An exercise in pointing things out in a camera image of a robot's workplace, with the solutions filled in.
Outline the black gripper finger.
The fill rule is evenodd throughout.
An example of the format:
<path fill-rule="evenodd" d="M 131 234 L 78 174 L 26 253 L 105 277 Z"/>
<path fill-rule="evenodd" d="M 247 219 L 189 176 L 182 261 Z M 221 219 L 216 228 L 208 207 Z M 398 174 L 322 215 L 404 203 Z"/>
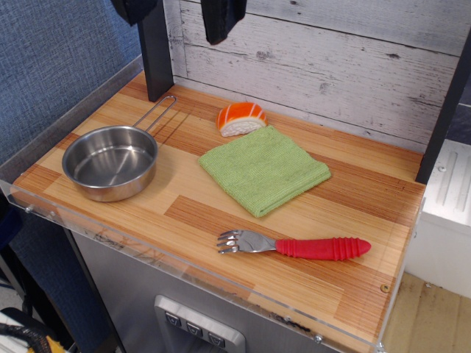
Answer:
<path fill-rule="evenodd" d="M 201 0 L 201 7 L 206 39 L 210 45 L 217 45 L 244 18 L 247 0 Z"/>

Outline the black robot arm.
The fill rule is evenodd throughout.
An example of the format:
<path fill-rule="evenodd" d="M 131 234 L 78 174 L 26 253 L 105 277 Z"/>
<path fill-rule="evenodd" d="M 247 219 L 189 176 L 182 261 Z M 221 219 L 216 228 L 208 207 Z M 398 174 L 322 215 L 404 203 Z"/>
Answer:
<path fill-rule="evenodd" d="M 123 0 L 111 1 L 116 12 L 133 26 L 147 17 L 158 1 Z M 201 1 L 205 35 L 210 45 L 226 40 L 233 27 L 241 21 L 247 9 L 246 0 Z"/>

